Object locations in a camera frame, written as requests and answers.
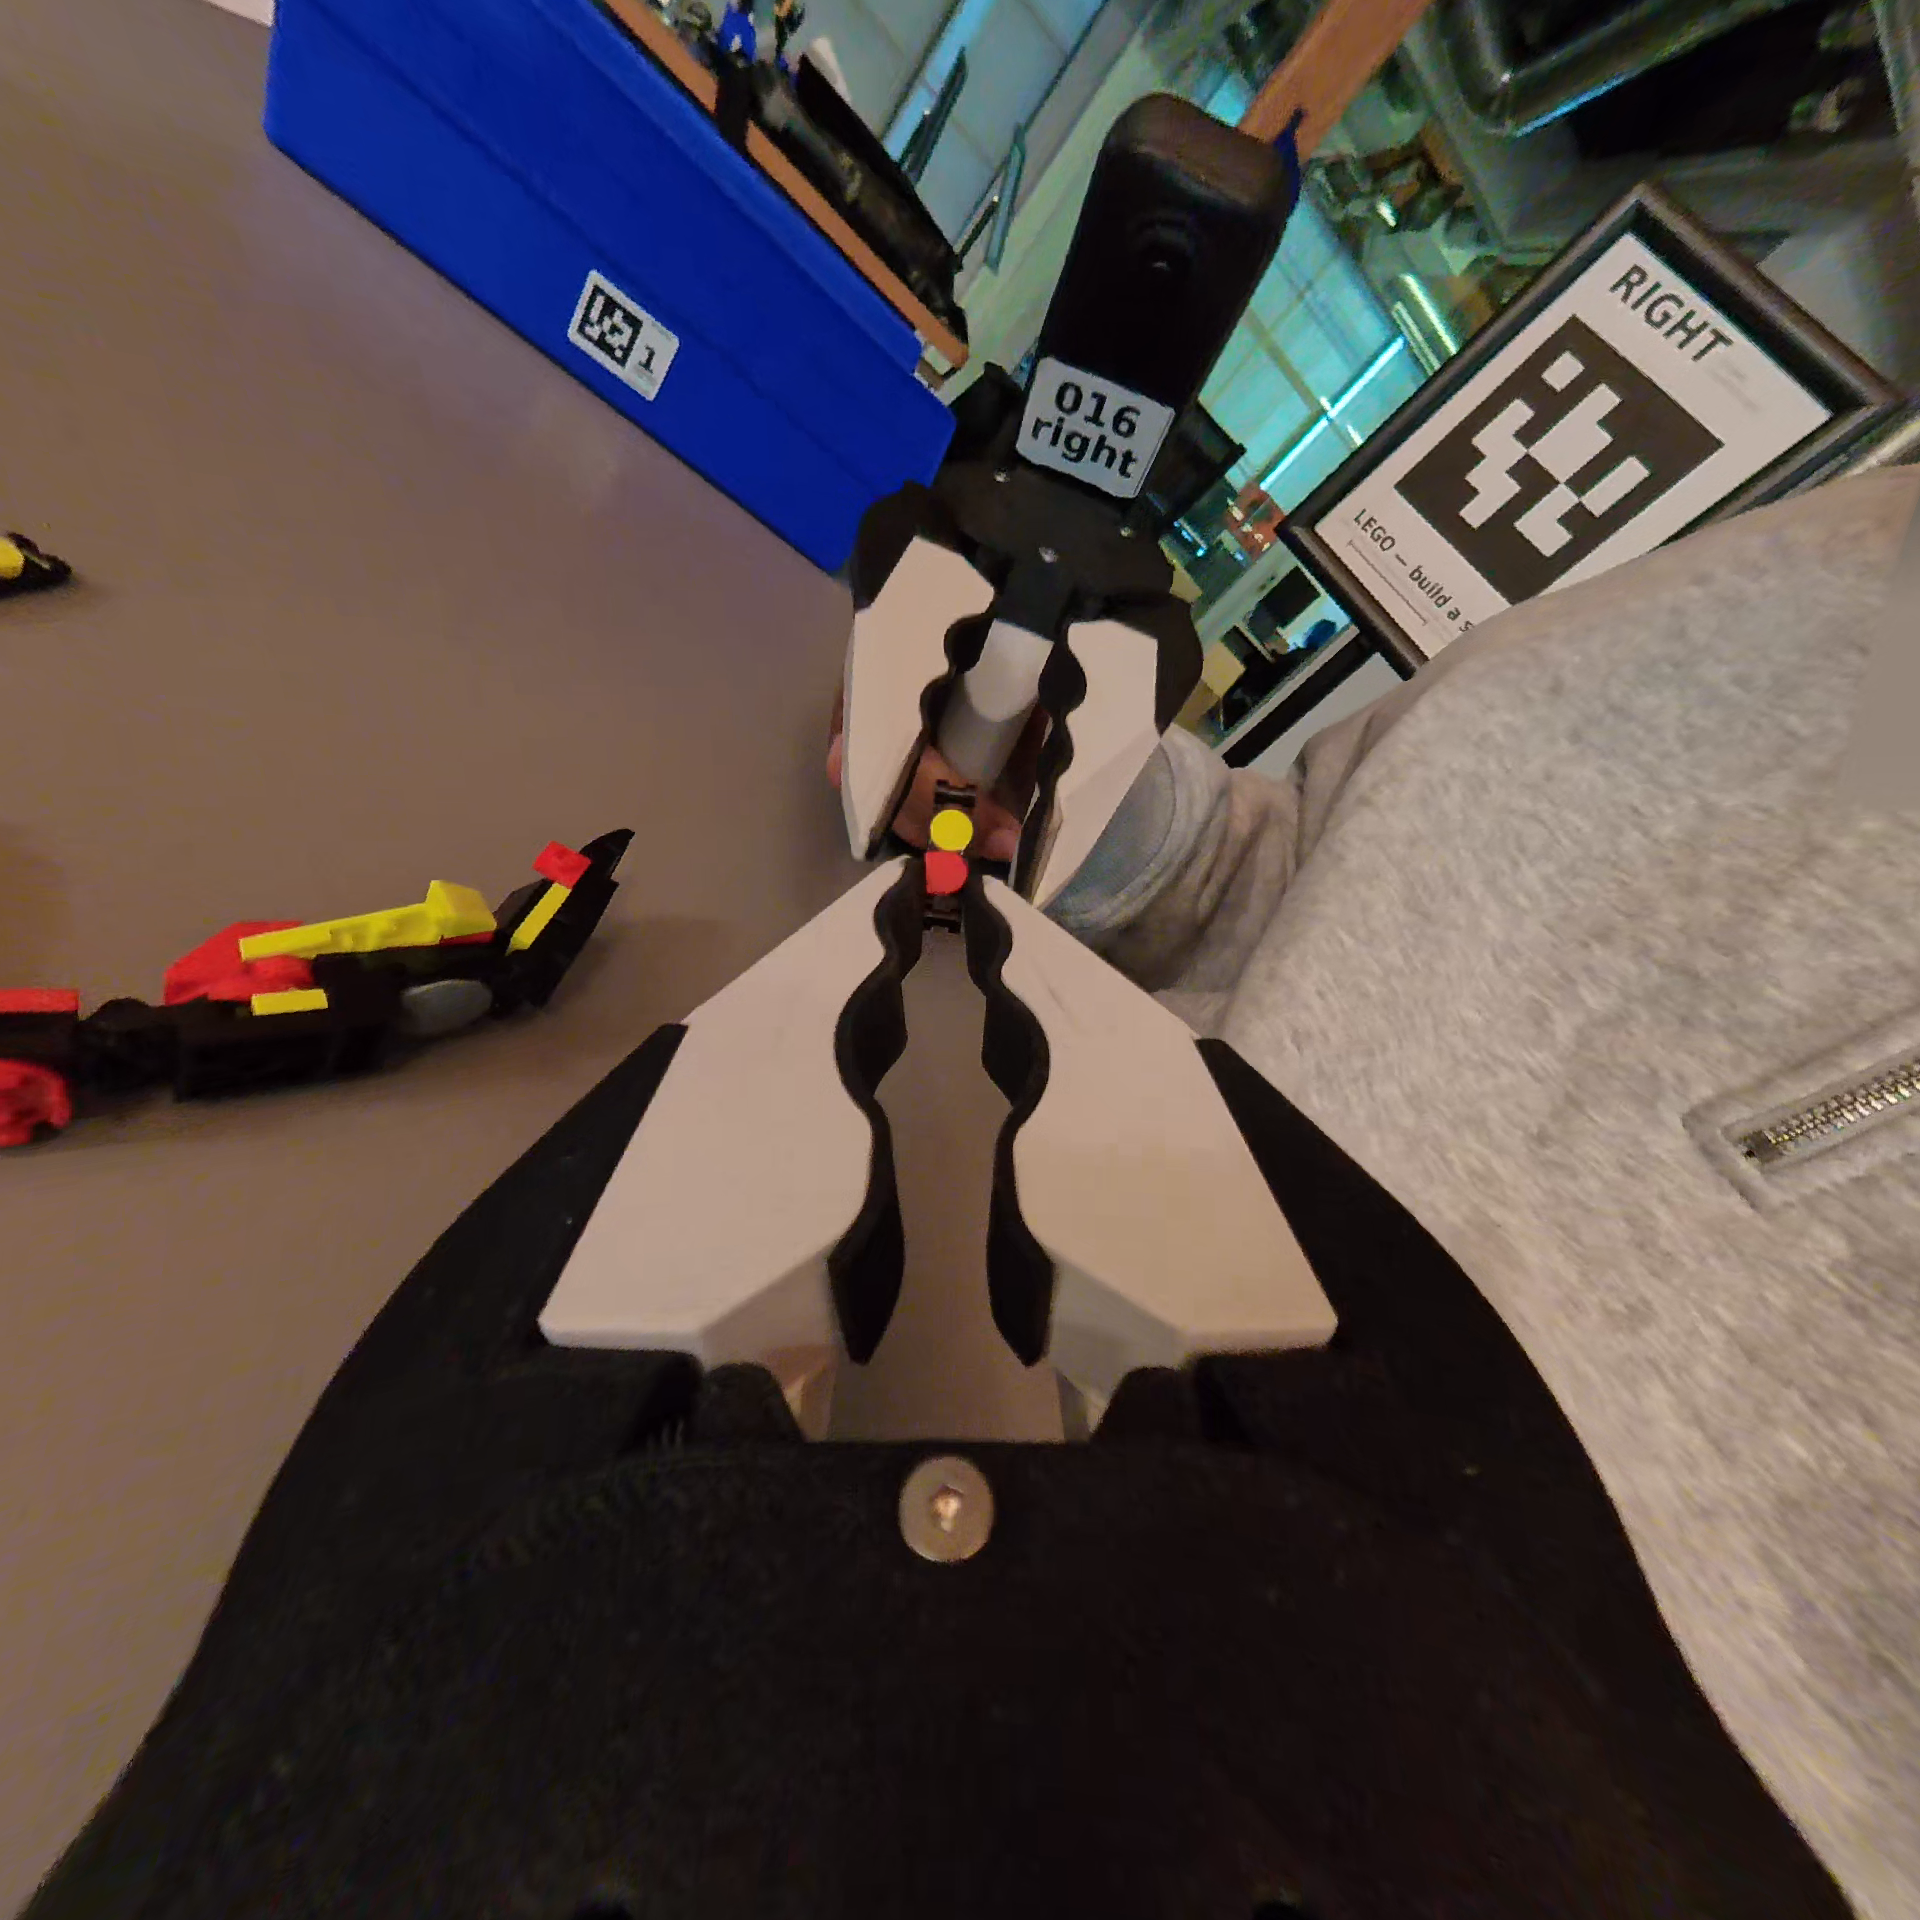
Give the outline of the person's right forearm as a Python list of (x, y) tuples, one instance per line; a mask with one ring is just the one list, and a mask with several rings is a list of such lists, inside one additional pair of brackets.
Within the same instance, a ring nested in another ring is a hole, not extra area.
[(1520, 985), (1602, 904), (1675, 931), (1713, 841), (1784, 880), (1830, 835), (1915, 533), (1915, 466), (1752, 509), (1475, 627), (1279, 778), (1168, 733), (1047, 919), (1225, 1040)]

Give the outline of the framed marker sign on stand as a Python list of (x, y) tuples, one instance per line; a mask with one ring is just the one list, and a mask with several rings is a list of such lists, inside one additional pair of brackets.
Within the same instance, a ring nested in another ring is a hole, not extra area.
[(1413, 672), (1475, 623), (1845, 466), (1907, 397), (1642, 184), (1285, 518)]

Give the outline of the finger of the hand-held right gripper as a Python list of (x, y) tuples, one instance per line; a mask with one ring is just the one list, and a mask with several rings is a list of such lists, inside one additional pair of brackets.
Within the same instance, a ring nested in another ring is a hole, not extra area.
[(929, 702), (955, 677), (948, 636), (990, 614), (995, 589), (959, 551), (916, 537), (851, 616), (843, 672), (843, 819), (848, 852), (880, 859), (925, 756)]
[(1045, 912), (1164, 738), (1161, 636), (1113, 616), (1069, 623), (1042, 677), (1042, 709), (1047, 734), (1018, 843), (1018, 896)]

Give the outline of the person's fleece jacket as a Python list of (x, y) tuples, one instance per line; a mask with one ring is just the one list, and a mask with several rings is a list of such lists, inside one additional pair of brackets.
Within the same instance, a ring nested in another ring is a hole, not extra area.
[(1897, 883), (1298, 883), (1221, 1023), (1520, 1333), (1863, 1918), (1918, 1918), (1918, 1121), (1740, 1137), (1915, 1059), (1910, 934)]

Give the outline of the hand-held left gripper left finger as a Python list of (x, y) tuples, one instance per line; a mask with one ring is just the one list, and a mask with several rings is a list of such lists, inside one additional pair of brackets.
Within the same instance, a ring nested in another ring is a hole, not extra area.
[(749, 1361), (805, 1437), (895, 1317), (906, 1236), (880, 1087), (925, 877), (891, 859), (703, 1004), (540, 1314), (556, 1350)]

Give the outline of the black red yellow lego assembly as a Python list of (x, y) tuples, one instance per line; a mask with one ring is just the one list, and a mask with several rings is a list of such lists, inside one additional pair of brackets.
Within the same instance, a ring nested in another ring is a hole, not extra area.
[(236, 921), (174, 961), (158, 998), (2, 992), (2, 1145), (162, 1091), (336, 1086), (420, 1045), (547, 1009), (619, 896), (634, 830), (548, 843), (499, 904), (456, 883), (332, 921)]

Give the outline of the person's right hand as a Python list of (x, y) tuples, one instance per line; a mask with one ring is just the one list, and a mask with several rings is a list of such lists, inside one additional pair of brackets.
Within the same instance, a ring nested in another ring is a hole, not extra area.
[[(1038, 778), (1038, 751), (1045, 745), (1045, 715), (1029, 715), (1015, 751), (998, 771), (995, 785), (981, 785), (972, 789), (972, 841), (969, 852), (982, 861), (1014, 861), (1018, 852), (1022, 819), (1032, 804), (1035, 778)], [(891, 835), (901, 845), (929, 850), (930, 845), (930, 819), (940, 811), (937, 786), (965, 786), (967, 781), (958, 769), (940, 756), (937, 743), (920, 745), (920, 758), (908, 786), (901, 789), (901, 804), (891, 817)]]

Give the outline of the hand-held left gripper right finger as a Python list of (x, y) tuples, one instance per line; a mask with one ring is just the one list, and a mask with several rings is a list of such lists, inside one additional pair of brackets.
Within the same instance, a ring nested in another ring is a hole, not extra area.
[(1335, 1309), (1191, 1029), (998, 880), (965, 907), (1006, 1096), (985, 1277), (1003, 1341), (1087, 1437), (1119, 1382), (1323, 1350)]

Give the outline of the blue storage box with tag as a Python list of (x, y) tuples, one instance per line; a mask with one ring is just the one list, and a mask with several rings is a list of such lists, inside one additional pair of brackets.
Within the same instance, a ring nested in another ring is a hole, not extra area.
[(827, 571), (948, 454), (908, 318), (598, 4), (279, 4), (264, 131)]

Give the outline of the wooden workbench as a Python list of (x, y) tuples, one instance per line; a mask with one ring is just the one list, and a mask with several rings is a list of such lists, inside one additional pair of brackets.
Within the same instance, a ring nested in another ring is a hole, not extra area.
[(843, 253), (919, 338), (920, 382), (943, 389), (969, 358), (959, 256), (841, 89), (830, 42), (796, 46), (807, 7), (601, 4), (601, 15)]

